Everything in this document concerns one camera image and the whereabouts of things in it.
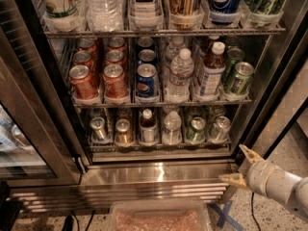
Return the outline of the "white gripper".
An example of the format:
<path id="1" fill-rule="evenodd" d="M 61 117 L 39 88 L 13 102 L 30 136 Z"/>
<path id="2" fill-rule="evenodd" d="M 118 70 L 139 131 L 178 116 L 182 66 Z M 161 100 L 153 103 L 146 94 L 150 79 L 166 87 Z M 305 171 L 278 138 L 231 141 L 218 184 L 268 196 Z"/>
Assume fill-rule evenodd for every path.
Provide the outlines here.
<path id="1" fill-rule="evenodd" d="M 252 164 L 246 175 L 247 182 L 241 173 L 222 174 L 218 177 L 222 182 L 243 190 L 251 188 L 254 193 L 275 200 L 283 206 L 301 205 L 298 193 L 302 180 L 300 176 L 263 161 L 258 153 L 244 144 L 240 144 L 239 148 Z"/>

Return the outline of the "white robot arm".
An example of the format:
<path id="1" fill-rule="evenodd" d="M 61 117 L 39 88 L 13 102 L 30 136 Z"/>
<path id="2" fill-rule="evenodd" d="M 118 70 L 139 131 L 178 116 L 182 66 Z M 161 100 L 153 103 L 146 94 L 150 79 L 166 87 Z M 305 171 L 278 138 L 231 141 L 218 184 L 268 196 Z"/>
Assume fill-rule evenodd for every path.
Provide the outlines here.
<path id="1" fill-rule="evenodd" d="M 272 199 L 298 218 L 308 221 L 308 177 L 284 170 L 244 144 L 240 149 L 250 162 L 247 173 L 222 174 L 218 178 L 231 186 Z"/>

